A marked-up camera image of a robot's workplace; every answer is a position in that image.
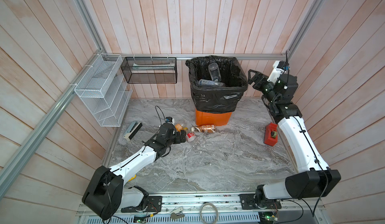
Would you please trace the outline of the orange cap clear bottle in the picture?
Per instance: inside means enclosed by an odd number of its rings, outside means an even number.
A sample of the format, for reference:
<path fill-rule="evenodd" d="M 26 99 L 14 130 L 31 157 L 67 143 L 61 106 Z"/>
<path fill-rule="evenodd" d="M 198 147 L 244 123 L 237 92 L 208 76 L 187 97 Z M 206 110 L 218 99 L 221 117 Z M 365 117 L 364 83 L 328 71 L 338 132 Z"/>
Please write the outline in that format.
<path fill-rule="evenodd" d="M 185 123 L 177 123 L 175 124 L 175 128 L 178 132 L 180 132 L 181 130 L 188 131 L 188 127 Z"/>

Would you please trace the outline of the red white small bottle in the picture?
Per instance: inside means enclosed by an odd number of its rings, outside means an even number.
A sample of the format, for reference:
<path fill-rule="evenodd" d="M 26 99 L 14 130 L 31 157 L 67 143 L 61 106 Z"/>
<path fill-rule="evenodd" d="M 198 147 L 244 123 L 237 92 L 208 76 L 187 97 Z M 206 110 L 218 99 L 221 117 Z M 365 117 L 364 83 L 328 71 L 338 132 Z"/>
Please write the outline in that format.
<path fill-rule="evenodd" d="M 188 142 L 193 142 L 196 139 L 196 135 L 194 132 L 189 132 L 186 134 L 186 140 Z"/>

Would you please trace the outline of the small brown tea bottle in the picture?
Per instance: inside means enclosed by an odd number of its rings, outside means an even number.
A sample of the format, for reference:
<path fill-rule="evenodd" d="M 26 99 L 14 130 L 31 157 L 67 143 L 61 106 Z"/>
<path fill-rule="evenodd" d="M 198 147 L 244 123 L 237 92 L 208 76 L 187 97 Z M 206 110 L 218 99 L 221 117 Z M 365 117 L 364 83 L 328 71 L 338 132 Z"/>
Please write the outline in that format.
<path fill-rule="evenodd" d="M 211 124 L 200 125 L 191 127 L 192 132 L 200 132 L 200 133 L 215 133 L 216 126 Z"/>

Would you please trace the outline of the clear long label bottle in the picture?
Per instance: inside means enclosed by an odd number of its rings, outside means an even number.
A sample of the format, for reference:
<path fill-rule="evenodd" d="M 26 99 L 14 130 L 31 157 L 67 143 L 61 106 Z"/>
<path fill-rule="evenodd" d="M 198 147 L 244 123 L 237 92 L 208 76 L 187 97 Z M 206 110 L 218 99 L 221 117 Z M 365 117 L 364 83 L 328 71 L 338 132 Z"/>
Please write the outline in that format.
<path fill-rule="evenodd" d="M 223 82 L 207 80 L 207 79 L 200 79 L 198 81 L 198 86 L 205 87 L 205 88 L 208 88 L 208 87 L 216 88 L 216 87 L 225 87 L 226 85 Z"/>

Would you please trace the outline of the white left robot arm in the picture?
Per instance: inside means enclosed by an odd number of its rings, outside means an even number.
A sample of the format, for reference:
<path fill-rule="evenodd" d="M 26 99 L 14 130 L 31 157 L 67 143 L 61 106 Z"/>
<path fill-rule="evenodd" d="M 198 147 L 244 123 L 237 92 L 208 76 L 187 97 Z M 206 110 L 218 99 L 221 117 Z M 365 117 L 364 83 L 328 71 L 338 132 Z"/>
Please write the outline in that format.
<path fill-rule="evenodd" d="M 170 122 L 163 123 L 136 153 L 119 164 L 97 168 L 82 197 L 82 203 L 103 221 L 111 219 L 119 209 L 148 211 L 149 193 L 139 186 L 125 188 L 125 184 L 143 168 L 167 156 L 166 151 L 171 150 L 173 144 L 185 142 L 184 129 L 178 130 Z"/>

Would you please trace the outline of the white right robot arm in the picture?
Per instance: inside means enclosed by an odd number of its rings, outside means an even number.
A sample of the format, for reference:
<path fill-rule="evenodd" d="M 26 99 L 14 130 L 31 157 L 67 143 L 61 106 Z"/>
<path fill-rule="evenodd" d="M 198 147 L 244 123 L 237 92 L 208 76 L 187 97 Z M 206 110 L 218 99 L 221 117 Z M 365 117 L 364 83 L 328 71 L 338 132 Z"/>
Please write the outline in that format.
<path fill-rule="evenodd" d="M 248 83 L 262 92 L 265 106 L 293 152 L 298 171 L 281 182 L 259 185 L 255 193 L 256 206 L 265 209 L 275 200 L 326 197 L 340 182 L 341 174 L 321 157 L 300 109 L 292 102 L 298 88 L 297 78 L 279 70 L 270 76 L 250 70 Z"/>

